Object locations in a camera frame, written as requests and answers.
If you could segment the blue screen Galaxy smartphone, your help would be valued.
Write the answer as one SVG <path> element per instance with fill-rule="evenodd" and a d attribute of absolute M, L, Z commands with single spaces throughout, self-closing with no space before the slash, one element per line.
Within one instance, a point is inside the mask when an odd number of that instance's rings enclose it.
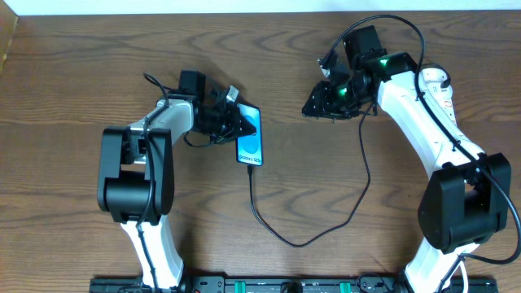
<path fill-rule="evenodd" d="M 263 164 L 263 148 L 261 133 L 261 112 L 258 108 L 238 104 L 241 115 L 253 125 L 255 133 L 242 136 L 236 140 L 236 157 L 239 163 L 261 166 Z"/>

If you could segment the white power strip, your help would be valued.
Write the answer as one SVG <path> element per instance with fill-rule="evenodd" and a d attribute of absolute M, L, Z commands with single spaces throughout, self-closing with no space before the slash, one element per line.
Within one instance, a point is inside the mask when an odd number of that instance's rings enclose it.
<path fill-rule="evenodd" d="M 453 108 L 453 100 L 451 98 L 443 98 L 443 101 L 440 103 L 440 105 L 453 124 L 457 125 L 457 120 Z"/>

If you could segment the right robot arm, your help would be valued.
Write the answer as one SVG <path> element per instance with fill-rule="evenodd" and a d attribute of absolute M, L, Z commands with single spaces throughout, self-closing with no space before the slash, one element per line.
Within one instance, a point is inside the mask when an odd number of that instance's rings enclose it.
<path fill-rule="evenodd" d="M 350 28 L 319 64 L 317 83 L 302 109 L 307 117 L 348 120 L 386 112 L 407 137 L 428 183 L 418 207 L 423 239 L 394 284 L 397 292 L 441 292 L 476 248 L 518 213 L 510 199 L 511 166 L 489 155 L 457 126 L 449 73 L 436 63 L 388 53 L 374 26 Z"/>

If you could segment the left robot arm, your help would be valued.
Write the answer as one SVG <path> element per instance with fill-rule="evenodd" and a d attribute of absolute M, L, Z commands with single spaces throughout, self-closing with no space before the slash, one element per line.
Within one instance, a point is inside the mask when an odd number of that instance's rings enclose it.
<path fill-rule="evenodd" d="M 97 202 L 129 236 L 142 276 L 94 278 L 92 292 L 192 292 L 194 281 L 173 241 L 169 213 L 174 199 L 173 146 L 194 131 L 209 145 L 259 132 L 239 110 L 239 90 L 202 72 L 183 70 L 177 87 L 144 78 L 160 89 L 154 109 L 127 126 L 105 128 Z"/>

